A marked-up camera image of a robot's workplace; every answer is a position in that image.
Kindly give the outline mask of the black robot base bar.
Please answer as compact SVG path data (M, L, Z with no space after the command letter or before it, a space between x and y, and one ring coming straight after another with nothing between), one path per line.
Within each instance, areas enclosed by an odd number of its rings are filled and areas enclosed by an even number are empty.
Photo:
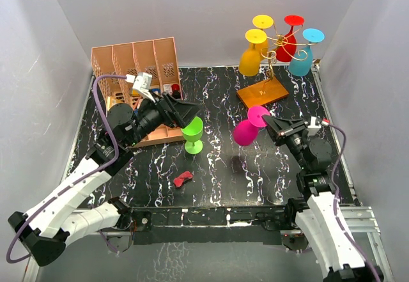
M135 207L106 231L128 235L135 245L255 242L294 253L311 251L283 206Z

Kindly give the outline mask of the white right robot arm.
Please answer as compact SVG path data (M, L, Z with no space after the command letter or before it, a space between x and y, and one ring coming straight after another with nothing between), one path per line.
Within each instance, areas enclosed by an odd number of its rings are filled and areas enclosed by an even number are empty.
M285 120L262 117L275 146L285 145L301 170L297 187L301 198L291 198L285 207L286 224L305 235L320 265L324 281L383 281L379 266L373 265L356 243L339 206L339 187L334 173L330 143L317 132L329 126L326 119Z

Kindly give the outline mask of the green wine glass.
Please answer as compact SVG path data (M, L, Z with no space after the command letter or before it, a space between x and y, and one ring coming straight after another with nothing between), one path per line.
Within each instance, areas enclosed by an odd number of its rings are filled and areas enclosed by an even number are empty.
M203 149L201 141L203 135L203 121L196 116L184 129L181 130L185 138L185 151L191 155L198 154Z

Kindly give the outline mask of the blue wine glass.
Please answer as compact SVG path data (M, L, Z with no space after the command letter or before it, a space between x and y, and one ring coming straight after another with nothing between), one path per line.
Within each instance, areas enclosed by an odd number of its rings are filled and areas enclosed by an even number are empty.
M303 30L302 36L308 41L308 43L301 46L301 48L296 51L288 66L290 74L297 77L307 75L311 69L313 63L311 46L320 43L325 39L325 34L321 30L315 28L307 28Z

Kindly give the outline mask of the pink wine glass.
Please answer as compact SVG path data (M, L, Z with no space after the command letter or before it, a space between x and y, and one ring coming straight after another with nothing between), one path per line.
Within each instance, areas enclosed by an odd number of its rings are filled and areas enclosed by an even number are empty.
M269 115L263 106L252 106L247 111L247 119L241 121L233 130L233 139L240 146L249 146L258 136L259 130L266 127L264 115Z

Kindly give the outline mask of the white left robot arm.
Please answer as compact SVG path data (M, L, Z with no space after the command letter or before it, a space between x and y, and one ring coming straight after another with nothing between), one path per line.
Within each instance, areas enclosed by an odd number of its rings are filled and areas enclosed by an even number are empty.
M91 210L77 213L76 209L129 162L134 156L133 146L161 125L185 128L199 110L199 104L164 93L144 99L138 112L119 103L103 113L109 128L101 131L70 176L37 206L27 212L14 212L8 218L35 262L47 266L67 246L101 229L126 230L132 222L132 209L119 197Z

